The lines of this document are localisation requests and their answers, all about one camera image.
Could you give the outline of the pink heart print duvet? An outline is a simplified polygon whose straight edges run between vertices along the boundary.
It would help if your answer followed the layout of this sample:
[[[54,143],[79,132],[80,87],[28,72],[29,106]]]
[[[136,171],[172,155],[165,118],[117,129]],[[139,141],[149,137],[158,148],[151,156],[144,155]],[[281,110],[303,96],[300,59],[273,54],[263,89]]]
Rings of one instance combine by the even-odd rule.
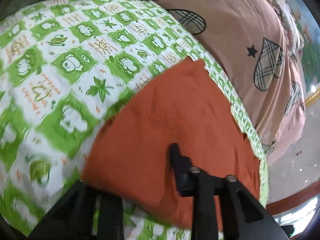
[[[274,164],[301,137],[306,120],[298,61],[267,0],[153,0],[179,20],[190,11],[205,21],[190,32],[213,55],[235,88]]]

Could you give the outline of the orange knit sweater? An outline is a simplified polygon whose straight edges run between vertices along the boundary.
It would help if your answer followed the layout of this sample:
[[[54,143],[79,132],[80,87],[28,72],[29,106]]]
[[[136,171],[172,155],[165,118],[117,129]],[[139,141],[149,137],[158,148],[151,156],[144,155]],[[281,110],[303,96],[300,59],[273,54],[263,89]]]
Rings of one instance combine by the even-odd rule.
[[[259,160],[231,105],[202,60],[186,58],[152,79],[100,130],[81,178],[141,206],[153,217],[190,228],[191,198],[178,195],[169,146],[212,176],[235,175],[260,194]]]

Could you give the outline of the green white patterned blanket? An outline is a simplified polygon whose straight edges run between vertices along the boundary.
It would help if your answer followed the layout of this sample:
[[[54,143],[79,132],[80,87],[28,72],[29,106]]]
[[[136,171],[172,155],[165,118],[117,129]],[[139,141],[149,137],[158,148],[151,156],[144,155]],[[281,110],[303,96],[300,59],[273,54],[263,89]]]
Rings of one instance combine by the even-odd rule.
[[[185,57],[203,59],[268,172],[227,75],[167,11],[144,0],[47,0],[1,21],[1,215],[27,236],[80,177],[102,122]]]

